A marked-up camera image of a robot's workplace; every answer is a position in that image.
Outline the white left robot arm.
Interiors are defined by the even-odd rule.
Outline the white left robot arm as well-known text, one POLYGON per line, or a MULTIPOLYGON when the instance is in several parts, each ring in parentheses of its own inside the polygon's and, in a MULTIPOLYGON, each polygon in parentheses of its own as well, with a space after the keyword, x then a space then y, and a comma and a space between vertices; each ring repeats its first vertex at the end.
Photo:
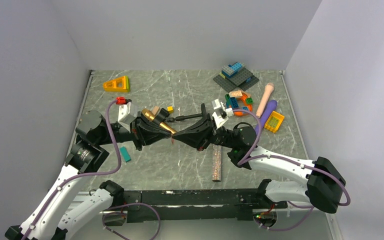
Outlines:
POLYGON ((144 109, 133 113, 122 105, 118 121, 111 123, 109 114, 90 110, 84 113, 76 127, 77 140, 71 147, 61 171, 51 189, 33 213, 20 225, 5 232, 8 240, 69 240, 94 216, 105 209, 119 209, 125 199, 124 189, 107 180, 87 200, 70 209, 70 204, 94 176, 109 156, 104 145, 115 148, 132 141, 139 147, 170 138, 175 131, 162 122, 153 122, 144 109))

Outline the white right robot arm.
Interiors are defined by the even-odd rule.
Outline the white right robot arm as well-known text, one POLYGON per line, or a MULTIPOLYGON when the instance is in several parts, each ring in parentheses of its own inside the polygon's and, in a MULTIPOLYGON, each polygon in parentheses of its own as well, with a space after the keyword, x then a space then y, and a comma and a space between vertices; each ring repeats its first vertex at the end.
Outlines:
POLYGON ((198 151, 210 144, 229 148, 227 155, 236 167, 268 171, 287 178, 287 181, 266 179, 261 182, 255 199, 262 208, 292 201, 308 203, 334 214, 338 207, 351 203, 346 181, 329 159, 321 156, 317 160, 299 159, 267 150, 258 145, 260 136, 247 122, 227 129, 216 125, 212 119, 201 120, 174 133, 173 138, 198 151))

